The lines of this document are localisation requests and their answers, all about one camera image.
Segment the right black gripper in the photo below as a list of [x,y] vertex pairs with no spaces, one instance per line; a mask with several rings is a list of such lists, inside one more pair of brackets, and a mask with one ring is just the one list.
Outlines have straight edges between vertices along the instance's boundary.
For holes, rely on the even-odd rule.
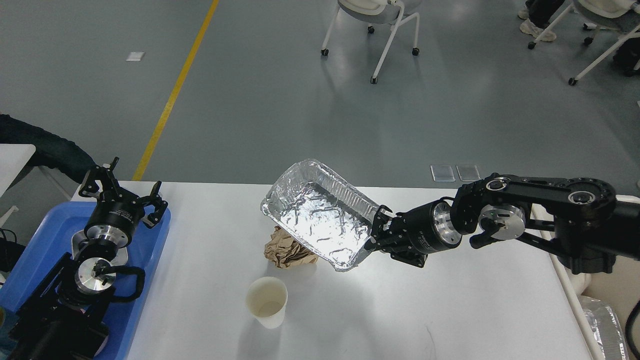
[[455,249],[462,241],[462,235],[453,225],[451,206],[446,199],[396,215],[386,205],[378,207],[364,244],[366,251],[390,252],[395,261],[423,268],[428,255]]

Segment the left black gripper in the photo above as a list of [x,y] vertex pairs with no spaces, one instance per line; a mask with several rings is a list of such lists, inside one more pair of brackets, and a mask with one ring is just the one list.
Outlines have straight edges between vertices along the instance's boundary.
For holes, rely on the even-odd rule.
[[[146,196],[125,196],[124,188],[114,175],[120,158],[94,165],[87,171],[78,189],[78,196],[96,199],[96,206],[84,228],[87,239],[108,240],[117,248],[126,248],[133,240],[140,220],[152,229],[162,220],[169,203],[162,198],[163,182],[154,183]],[[147,207],[153,211],[146,213]]]

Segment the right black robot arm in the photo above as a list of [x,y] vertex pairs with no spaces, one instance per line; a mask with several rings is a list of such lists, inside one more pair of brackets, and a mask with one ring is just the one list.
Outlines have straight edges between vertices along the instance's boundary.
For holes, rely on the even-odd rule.
[[519,177],[492,173],[406,212],[382,205],[372,220],[368,253],[423,267],[428,255],[518,240],[554,255],[572,274],[613,271],[618,256],[640,255],[639,201],[598,178]]

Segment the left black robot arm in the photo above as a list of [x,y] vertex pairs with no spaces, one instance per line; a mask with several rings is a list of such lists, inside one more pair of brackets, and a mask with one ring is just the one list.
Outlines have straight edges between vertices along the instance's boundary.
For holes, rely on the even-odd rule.
[[1,289],[14,315],[7,360],[119,360],[126,355],[167,237],[169,203],[156,182],[139,195],[96,165],[78,189],[94,198],[53,210]]

